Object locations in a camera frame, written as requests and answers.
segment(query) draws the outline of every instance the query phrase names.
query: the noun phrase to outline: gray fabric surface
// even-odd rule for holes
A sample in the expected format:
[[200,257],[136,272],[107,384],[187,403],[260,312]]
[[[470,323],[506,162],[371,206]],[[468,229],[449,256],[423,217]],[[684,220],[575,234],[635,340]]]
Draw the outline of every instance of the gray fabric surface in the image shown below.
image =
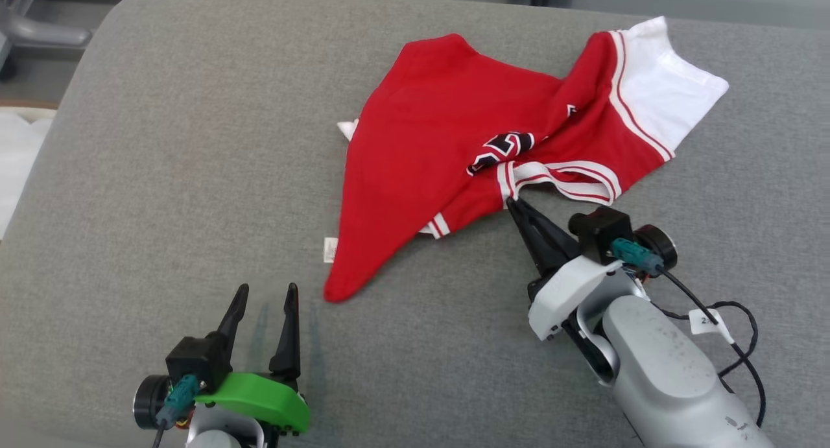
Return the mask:
[[[506,213],[416,239],[349,302],[321,291],[346,150],[334,123],[358,115],[404,43],[459,32],[564,76],[592,32],[639,20],[440,0],[125,0],[81,61],[0,247],[0,401],[57,436],[149,445],[130,413],[142,378],[181,336],[216,327],[242,282],[233,363],[263,370],[294,281],[313,419],[285,446],[634,446],[576,348],[534,338],[534,268]],[[731,88],[616,206],[672,234],[676,274],[705,302],[755,311],[770,438],[825,445],[827,34],[670,21],[670,36]],[[562,223],[591,209],[526,197]],[[651,291],[691,308],[663,280]],[[746,346],[744,319],[725,313]],[[696,341],[717,366],[733,359],[719,338]],[[755,412],[746,371],[728,381]]]

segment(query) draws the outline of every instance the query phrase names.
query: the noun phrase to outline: black lettering on jersey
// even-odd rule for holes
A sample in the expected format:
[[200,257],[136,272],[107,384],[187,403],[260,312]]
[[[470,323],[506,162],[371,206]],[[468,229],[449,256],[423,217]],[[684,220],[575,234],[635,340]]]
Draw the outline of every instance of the black lettering on jersey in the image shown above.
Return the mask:
[[532,133],[500,133],[484,144],[483,153],[475,156],[475,161],[468,167],[468,174],[472,176],[485,167],[514,158],[519,153],[533,148],[534,144],[536,144],[536,139]]

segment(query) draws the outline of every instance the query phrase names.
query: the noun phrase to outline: white plastic bag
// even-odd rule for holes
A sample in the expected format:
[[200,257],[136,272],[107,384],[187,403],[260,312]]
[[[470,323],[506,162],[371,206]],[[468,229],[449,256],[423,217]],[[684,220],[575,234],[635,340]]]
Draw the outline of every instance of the white plastic bag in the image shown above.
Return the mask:
[[50,126],[51,118],[29,123],[15,112],[0,111],[0,239]]

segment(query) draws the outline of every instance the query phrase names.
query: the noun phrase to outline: white cable label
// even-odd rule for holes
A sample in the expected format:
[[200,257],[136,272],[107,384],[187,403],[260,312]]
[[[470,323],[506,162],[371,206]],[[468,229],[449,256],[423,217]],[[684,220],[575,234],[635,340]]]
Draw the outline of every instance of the white cable label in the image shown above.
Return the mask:
[[714,309],[709,309],[709,313],[711,313],[712,317],[718,321],[717,325],[712,323],[712,321],[703,314],[702,310],[694,309],[689,311],[691,334],[720,333],[720,335],[723,336],[729,344],[735,342],[735,340],[732,339],[732,335],[729,333],[729,329],[726,329],[726,323],[724,323],[724,319],[720,317],[720,313]]
[[337,253],[337,238],[326,237],[323,239],[323,263],[333,264],[335,262],[335,253]]

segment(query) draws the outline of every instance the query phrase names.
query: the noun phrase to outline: teal connector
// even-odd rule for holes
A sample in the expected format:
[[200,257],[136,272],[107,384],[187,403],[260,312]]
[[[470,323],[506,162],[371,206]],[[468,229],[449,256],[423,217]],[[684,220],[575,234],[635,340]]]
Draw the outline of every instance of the teal connector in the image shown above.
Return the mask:
[[626,264],[642,268],[651,276],[658,276],[658,269],[663,267],[663,259],[660,256],[628,239],[614,239],[611,242],[611,255]]
[[164,398],[164,407],[156,414],[156,424],[165,430],[172,428],[176,419],[193,404],[199,393],[199,380],[195,375],[185,375]]

